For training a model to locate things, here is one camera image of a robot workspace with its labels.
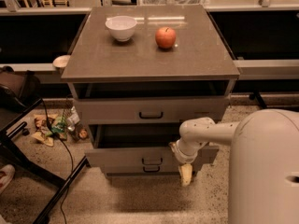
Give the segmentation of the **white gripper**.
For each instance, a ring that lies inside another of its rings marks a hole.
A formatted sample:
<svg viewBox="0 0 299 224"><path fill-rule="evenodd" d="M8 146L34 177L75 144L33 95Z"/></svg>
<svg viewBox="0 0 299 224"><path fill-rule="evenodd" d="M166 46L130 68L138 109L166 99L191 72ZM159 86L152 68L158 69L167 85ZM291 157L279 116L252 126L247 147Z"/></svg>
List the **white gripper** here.
<svg viewBox="0 0 299 224"><path fill-rule="evenodd" d="M198 154L198 147L193 147L189 143L179 139L176 142L170 142L168 144L174 152L176 159L180 165L178 170L180 174L180 181L183 187L187 187L192 181L192 165Z"/></svg>

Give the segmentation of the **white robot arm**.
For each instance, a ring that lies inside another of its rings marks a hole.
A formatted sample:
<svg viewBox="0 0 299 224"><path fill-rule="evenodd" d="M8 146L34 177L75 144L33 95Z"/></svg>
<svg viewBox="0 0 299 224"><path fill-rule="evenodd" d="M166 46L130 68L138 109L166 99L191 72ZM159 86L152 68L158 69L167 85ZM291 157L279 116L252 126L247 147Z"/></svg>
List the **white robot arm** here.
<svg viewBox="0 0 299 224"><path fill-rule="evenodd" d="M198 151L207 143L230 148L228 224L299 224L299 113L256 111L239 122L189 119L170 147L189 184Z"/></svg>

